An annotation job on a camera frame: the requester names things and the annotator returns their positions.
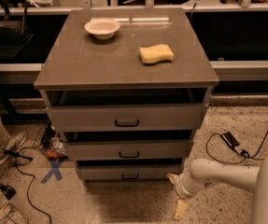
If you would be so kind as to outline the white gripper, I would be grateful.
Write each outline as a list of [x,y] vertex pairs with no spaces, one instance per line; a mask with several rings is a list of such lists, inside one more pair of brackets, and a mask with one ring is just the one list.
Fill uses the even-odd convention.
[[176,211],[174,214],[174,220],[180,220],[189,206],[186,200],[193,197],[196,193],[195,180],[190,173],[182,173],[180,175],[167,174],[166,176],[174,184],[177,196],[182,199],[176,202]]

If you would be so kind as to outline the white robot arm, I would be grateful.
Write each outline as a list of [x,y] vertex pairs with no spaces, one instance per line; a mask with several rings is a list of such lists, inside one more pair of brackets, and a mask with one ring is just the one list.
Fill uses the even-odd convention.
[[261,166],[225,165],[217,161],[196,159],[180,175],[167,174],[178,196],[175,220],[180,220],[189,200],[200,190],[222,182],[253,193],[249,224],[268,224],[268,156]]

